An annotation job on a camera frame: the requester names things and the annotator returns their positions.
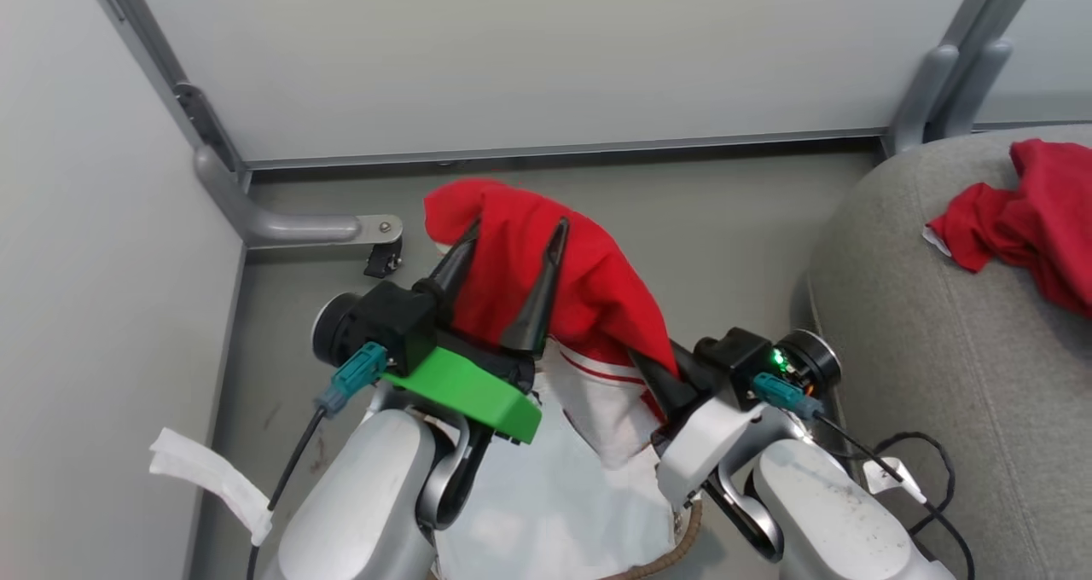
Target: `teal connector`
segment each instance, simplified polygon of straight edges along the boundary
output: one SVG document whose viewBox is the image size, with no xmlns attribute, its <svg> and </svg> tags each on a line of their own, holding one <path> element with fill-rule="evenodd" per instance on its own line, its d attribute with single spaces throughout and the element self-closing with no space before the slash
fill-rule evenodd
<svg viewBox="0 0 1092 580">
<path fill-rule="evenodd" d="M 316 398 L 314 404 L 325 409 L 327 415 L 333 417 L 354 394 L 378 380 L 385 369 L 387 348 L 368 342 L 334 371 L 330 386 L 321 396 Z"/>
<path fill-rule="evenodd" d="M 795 413 L 805 421 L 823 413 L 822 403 L 818 399 L 811 399 L 799 388 L 770 374 L 757 375 L 751 380 L 751 390 L 760 401 Z"/>
</svg>

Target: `gray upholstered seat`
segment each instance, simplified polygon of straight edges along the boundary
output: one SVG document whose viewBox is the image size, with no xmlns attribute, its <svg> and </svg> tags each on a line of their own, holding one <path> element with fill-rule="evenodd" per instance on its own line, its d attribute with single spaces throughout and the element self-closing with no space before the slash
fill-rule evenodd
<svg viewBox="0 0 1092 580">
<path fill-rule="evenodd" d="M 1092 127 L 940 141 L 870 173 L 815 252 L 812 308 L 844 366 L 838 401 L 850 431 L 877 443 L 923 430 L 948 448 L 948 516 L 980 578 L 1092 578 L 1092 321 L 1043 300 L 1026 271 L 990 262 L 972 275 L 921 237 L 963 188 L 1014 187 L 1008 146 L 1033 138 L 1092 146 Z M 940 501 L 931 448 L 891 454 Z M 891 505 L 907 523 L 923 516 Z M 963 577 L 942 528 L 922 541 Z"/>
</svg>

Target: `gray floor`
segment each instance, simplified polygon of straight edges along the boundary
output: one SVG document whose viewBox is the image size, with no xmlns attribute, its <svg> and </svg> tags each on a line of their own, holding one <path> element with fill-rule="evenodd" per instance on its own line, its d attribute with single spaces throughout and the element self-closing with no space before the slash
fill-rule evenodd
<svg viewBox="0 0 1092 580">
<path fill-rule="evenodd" d="M 489 175 L 557 199 L 601 223 L 660 301 L 672 335 L 690 345 L 733 325 L 768 336 L 784 334 L 790 296 L 818 233 L 870 167 L 869 153 L 844 152 Z M 252 194 L 275 211 L 401 216 L 405 265 L 393 280 L 407 285 L 438 261 L 425 235 L 422 198 L 451 179 L 444 174 L 284 181 L 257 185 Z M 312 396 L 331 374 L 311 356 L 312 320 L 332 296 L 369 288 L 371 282 L 360 274 L 366 255 L 367 248 L 339 248 L 248 261 L 214 448 L 265 493 L 273 489 L 310 416 Z M 300 505 L 366 405 L 361 394 L 336 421 L 321 427 L 286 489 L 277 519 L 290 517 Z M 283 520 L 277 522 L 268 544 L 276 543 L 283 526 Z M 248 548 L 241 525 L 217 500 L 206 499 L 192 578 L 241 578 Z M 263 548 L 261 560 L 273 551 Z M 711 508 L 690 556 L 657 577 L 736 580 L 772 579 L 776 573 Z"/>
</svg>

